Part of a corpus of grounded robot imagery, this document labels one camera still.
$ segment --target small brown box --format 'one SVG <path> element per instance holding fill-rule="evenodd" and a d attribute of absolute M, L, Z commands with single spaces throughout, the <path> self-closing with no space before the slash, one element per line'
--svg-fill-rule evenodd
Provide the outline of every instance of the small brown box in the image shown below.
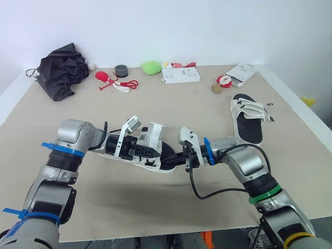
<path fill-rule="evenodd" d="M 214 85 L 212 86 L 212 91 L 213 91 L 214 93 L 221 93 L 222 90 L 223 90 L 223 88 L 222 88 L 219 84 L 214 84 Z"/>

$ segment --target table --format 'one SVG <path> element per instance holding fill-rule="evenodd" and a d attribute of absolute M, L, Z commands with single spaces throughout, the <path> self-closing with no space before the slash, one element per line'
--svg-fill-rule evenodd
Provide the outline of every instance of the table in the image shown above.
<path fill-rule="evenodd" d="M 0 209 L 22 208 L 24 198 L 40 166 L 50 153 L 41 142 L 53 142 L 63 120 L 73 118 L 102 128 L 118 129 L 137 115 L 143 125 L 150 121 L 166 126 L 163 141 L 178 152 L 177 135 L 182 126 L 203 137 L 233 135 L 229 102 L 236 93 L 246 93 L 261 103 L 274 103 L 275 123 L 262 125 L 263 143 L 272 175 L 287 189 L 309 218 L 332 213 L 332 154 L 281 96 L 256 74 L 241 88 L 214 94 L 211 85 L 232 66 L 200 66 L 200 82 L 165 85 L 161 74 L 146 76 L 130 68 L 128 79 L 139 87 L 130 93 L 114 88 L 98 89 L 103 83 L 94 72 L 72 86 L 75 95 L 53 102 L 33 83 L 0 127 Z M 110 74 L 112 69 L 103 69 Z M 226 187 L 242 187 L 225 164 L 194 170 L 203 195 Z M 70 221 L 60 227 L 60 241 L 152 236 L 157 234 L 226 229 L 256 225 L 259 214 L 248 195 L 227 192 L 199 200 L 192 192 L 184 167 L 170 174 L 150 172 L 133 165 L 87 153 L 74 185 L 77 197 Z M 17 218 L 0 213 L 0 230 Z"/>

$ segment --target blue cable tie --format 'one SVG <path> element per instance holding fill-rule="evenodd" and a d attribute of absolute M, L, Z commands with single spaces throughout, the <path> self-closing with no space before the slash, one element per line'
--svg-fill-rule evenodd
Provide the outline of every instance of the blue cable tie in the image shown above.
<path fill-rule="evenodd" d="M 205 144 L 206 151 L 207 151 L 207 154 L 209 156 L 211 165 L 215 165 L 215 162 L 214 162 L 214 159 L 213 159 L 212 150 L 211 150 L 210 141 L 206 137 L 204 138 L 204 144 Z"/>
<path fill-rule="evenodd" d="M 41 145 L 43 147 L 48 148 L 48 149 L 55 149 L 55 150 L 58 150 L 58 151 L 69 153 L 69 154 L 74 154 L 74 155 L 77 155 L 79 157 L 84 157 L 85 156 L 85 153 L 80 152 L 79 150 L 70 149 L 70 148 L 63 147 L 63 146 L 53 144 L 53 143 L 42 142 Z"/>
<path fill-rule="evenodd" d="M 54 219 L 58 223 L 58 226 L 60 225 L 60 218 L 58 217 L 58 215 L 51 214 L 51 213 L 46 213 L 46 212 L 29 212 L 28 213 L 26 209 L 23 209 L 22 211 L 20 211 L 20 210 L 16 210 L 16 209 L 8 209 L 8 208 L 3 209 L 3 212 L 18 215 L 18 218 L 21 220 L 23 220 L 26 217 L 31 217 L 31 216 L 48 217 L 48 218 Z"/>

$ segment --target white sandal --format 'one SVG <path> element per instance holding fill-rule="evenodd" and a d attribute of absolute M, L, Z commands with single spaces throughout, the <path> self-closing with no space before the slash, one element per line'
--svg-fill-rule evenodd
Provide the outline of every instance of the white sandal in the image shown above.
<path fill-rule="evenodd" d="M 256 103 L 246 94 L 237 94 L 230 102 L 230 111 L 233 117 L 234 135 L 243 143 L 259 146 L 263 141 L 261 124 L 267 118 L 274 122 L 266 106 Z"/>

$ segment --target white cardboard box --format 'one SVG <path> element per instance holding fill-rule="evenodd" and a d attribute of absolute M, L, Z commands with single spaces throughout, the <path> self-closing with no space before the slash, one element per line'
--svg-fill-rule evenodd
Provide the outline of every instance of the white cardboard box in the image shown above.
<path fill-rule="evenodd" d="M 165 84 L 199 82 L 199 76 L 195 67 L 163 68 L 161 70 Z"/>
<path fill-rule="evenodd" d="M 241 87 L 246 83 L 251 77 L 255 75 L 257 70 L 246 64 L 239 64 L 236 67 L 229 70 L 226 75 L 232 78 L 232 85 L 236 87 Z"/>

